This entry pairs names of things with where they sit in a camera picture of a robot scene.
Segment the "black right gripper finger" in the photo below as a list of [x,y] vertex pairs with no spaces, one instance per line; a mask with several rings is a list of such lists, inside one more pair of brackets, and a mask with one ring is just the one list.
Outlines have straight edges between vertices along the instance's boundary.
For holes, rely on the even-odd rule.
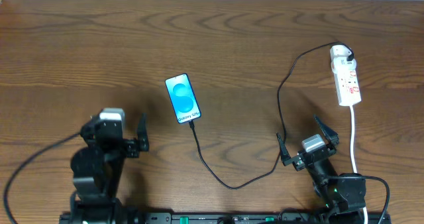
[[280,133],[276,133],[276,137],[278,140],[278,144],[280,146],[280,158],[283,164],[289,164],[289,161],[291,160],[291,156],[286,148],[286,144],[283,141],[282,136]]
[[322,122],[322,120],[320,120],[318,116],[314,115],[314,119],[317,122],[328,143],[333,146],[337,146],[339,144],[339,134],[336,131],[332,130],[332,128],[324,124],[324,122]]

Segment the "blue Galaxy smartphone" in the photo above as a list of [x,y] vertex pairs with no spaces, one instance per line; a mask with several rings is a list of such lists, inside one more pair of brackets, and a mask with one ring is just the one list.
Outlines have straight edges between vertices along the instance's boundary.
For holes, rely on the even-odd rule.
[[165,85],[179,124],[201,117],[201,110],[186,73],[168,78]]

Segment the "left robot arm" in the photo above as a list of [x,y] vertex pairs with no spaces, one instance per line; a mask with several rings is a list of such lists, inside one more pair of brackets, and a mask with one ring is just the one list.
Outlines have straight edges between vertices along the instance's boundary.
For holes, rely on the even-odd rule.
[[80,130],[87,144],[71,159],[76,191],[72,194],[68,220],[60,223],[144,223],[145,214],[135,207],[123,207],[116,198],[126,158],[138,158],[149,150],[146,114],[142,114],[136,138],[123,137],[125,114],[106,108],[93,116]]

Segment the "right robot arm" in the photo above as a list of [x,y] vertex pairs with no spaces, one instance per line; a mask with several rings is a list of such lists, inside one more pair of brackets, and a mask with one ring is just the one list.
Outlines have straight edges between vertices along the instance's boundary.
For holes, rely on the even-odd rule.
[[305,139],[303,149],[293,157],[282,136],[276,136],[283,165],[291,164],[297,171],[307,170],[315,192],[325,202],[325,208],[319,210],[314,219],[321,223],[334,223],[337,215],[356,215],[365,207],[366,181],[360,174],[337,174],[329,158],[336,154],[339,136],[318,117],[315,121],[323,134]]

